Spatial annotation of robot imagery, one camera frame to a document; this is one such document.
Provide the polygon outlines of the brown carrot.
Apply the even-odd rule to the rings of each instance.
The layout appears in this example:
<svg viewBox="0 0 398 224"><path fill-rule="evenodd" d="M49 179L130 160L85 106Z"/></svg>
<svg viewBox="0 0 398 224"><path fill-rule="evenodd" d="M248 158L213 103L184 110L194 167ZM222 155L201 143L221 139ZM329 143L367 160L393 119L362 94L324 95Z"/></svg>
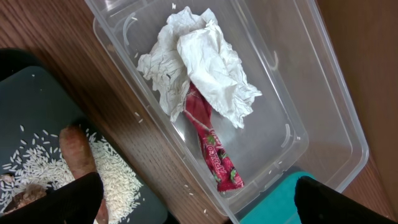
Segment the brown carrot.
<svg viewBox="0 0 398 224"><path fill-rule="evenodd" d="M67 193L69 223L108 223L104 187L86 135L77 126L60 132L60 148L74 181L61 189Z"/></svg>

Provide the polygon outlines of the brown meat patty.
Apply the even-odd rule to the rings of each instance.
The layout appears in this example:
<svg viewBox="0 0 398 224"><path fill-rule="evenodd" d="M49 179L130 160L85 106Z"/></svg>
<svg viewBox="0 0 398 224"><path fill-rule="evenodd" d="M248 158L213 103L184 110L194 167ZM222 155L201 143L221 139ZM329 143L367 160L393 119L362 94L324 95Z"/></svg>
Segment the brown meat patty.
<svg viewBox="0 0 398 224"><path fill-rule="evenodd" d="M14 210L20 209L46 195L46 189L43 186L38 184L30 184L23 192L18 193L12 198L11 202L6 207L4 214L8 214Z"/></svg>

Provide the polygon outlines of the pile of white rice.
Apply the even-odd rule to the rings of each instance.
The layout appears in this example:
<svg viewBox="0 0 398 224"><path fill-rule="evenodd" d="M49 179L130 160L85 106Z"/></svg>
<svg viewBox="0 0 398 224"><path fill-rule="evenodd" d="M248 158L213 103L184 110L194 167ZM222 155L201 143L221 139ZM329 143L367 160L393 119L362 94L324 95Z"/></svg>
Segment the pile of white rice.
<svg viewBox="0 0 398 224"><path fill-rule="evenodd" d="M104 185L110 223L129 222L140 205L143 184L113 146L101 134L86 129L96 169ZM1 213L30 184L57 190L74 181L59 146L58 135L46 130L22 138L1 156Z"/></svg>

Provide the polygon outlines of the red snack wrapper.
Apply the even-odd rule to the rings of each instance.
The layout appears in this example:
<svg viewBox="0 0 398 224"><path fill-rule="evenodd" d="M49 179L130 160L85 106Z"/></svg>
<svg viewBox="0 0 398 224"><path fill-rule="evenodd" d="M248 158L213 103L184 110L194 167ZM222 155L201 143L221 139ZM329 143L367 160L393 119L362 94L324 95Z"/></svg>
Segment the red snack wrapper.
<svg viewBox="0 0 398 224"><path fill-rule="evenodd" d="M243 188L243 179L211 124L212 107L193 83L189 86L183 113L198 133L201 152L215 179L217 191L227 192Z"/></svg>

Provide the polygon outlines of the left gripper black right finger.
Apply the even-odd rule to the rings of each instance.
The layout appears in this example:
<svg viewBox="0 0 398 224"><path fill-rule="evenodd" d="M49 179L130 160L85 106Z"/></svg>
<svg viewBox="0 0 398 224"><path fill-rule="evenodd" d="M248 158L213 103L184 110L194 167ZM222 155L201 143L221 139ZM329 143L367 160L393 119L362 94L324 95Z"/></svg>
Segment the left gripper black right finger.
<svg viewBox="0 0 398 224"><path fill-rule="evenodd" d="M302 224L397 224L309 176L298 179L294 202Z"/></svg>

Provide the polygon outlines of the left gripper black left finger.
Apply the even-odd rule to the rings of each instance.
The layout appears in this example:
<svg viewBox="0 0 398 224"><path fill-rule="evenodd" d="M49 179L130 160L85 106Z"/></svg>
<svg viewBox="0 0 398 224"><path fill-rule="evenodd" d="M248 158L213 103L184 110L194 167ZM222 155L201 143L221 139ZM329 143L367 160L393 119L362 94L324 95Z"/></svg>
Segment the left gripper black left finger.
<svg viewBox="0 0 398 224"><path fill-rule="evenodd" d="M103 183L96 172L1 217L1 224L93 223L103 199Z"/></svg>

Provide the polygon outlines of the white tissue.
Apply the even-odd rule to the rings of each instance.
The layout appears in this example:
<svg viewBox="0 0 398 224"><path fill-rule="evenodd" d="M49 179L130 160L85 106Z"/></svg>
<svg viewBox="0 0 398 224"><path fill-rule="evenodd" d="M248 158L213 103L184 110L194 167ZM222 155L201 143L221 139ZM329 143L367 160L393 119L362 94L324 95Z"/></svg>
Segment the white tissue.
<svg viewBox="0 0 398 224"><path fill-rule="evenodd" d="M191 83L235 128L244 127L244 117L262 94L248 83L242 61L211 9L196 15L185 7L170 15L152 50L140 56L137 70L160 93L160 107L171 121L183 111Z"/></svg>

